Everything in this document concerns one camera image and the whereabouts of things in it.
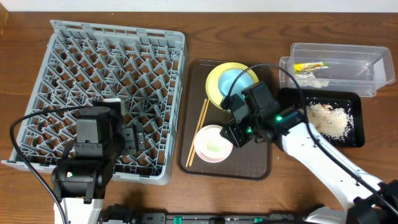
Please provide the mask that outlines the light blue bowl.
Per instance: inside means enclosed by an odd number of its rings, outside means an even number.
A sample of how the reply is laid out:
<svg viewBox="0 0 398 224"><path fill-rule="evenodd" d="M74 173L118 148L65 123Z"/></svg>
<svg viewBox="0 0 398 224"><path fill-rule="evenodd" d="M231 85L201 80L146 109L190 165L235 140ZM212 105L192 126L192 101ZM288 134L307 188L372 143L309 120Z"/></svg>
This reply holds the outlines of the light blue bowl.
<svg viewBox="0 0 398 224"><path fill-rule="evenodd" d="M242 70L240 69L232 69L227 70L220 76L218 80L218 89L223 96L226 96L228 94L232 83L241 72ZM243 98L241 91L252 84L254 84L254 80L251 78L248 72L246 72L234 84L231 96L238 94L241 98Z"/></svg>

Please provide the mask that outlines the white small cup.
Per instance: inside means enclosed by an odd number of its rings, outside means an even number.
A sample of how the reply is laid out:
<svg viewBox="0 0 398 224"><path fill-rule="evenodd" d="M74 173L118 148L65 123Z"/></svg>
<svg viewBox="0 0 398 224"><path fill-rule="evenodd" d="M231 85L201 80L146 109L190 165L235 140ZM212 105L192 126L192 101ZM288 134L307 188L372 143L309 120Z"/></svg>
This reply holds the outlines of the white small cup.
<svg viewBox="0 0 398 224"><path fill-rule="evenodd" d="M232 144L221 136L220 131L218 128L210 128L203 133L205 152L213 157L225 154L232 148Z"/></svg>

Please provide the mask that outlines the green snack wrapper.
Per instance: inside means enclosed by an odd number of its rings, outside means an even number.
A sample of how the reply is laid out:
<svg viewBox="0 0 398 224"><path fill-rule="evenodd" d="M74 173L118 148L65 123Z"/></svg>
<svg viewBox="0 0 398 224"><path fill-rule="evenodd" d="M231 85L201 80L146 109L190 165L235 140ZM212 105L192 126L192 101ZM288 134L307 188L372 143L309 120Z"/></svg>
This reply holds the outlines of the green snack wrapper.
<svg viewBox="0 0 398 224"><path fill-rule="evenodd" d="M329 68L329 66L324 62L307 62L294 64L295 74L308 73L326 68Z"/></svg>

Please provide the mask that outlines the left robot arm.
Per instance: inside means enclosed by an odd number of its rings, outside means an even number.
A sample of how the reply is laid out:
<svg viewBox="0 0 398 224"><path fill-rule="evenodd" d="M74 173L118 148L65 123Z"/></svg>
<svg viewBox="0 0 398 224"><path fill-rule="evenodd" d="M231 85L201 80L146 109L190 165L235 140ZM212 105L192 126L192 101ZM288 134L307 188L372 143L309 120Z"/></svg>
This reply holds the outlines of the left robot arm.
<svg viewBox="0 0 398 224"><path fill-rule="evenodd" d="M143 126L125 127L126 114L120 98L94 101L78 110L76 140L65 148L52 171L56 223L140 223L140 216L128 205L103 208L117 160L146 147Z"/></svg>

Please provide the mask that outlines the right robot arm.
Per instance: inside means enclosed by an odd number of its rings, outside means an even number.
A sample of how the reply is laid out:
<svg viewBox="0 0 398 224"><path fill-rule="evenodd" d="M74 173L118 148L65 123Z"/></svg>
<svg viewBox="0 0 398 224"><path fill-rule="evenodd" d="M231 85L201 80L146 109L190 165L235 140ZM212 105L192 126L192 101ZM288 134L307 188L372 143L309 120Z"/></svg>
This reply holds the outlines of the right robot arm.
<svg viewBox="0 0 398 224"><path fill-rule="evenodd" d="M310 170L343 207L317 207L298 223L397 223L397 181L386 184L351 162L308 122L304 109L281 107L265 83L227 94L221 108L233 115L222 137L236 147L252 139L274 143Z"/></svg>

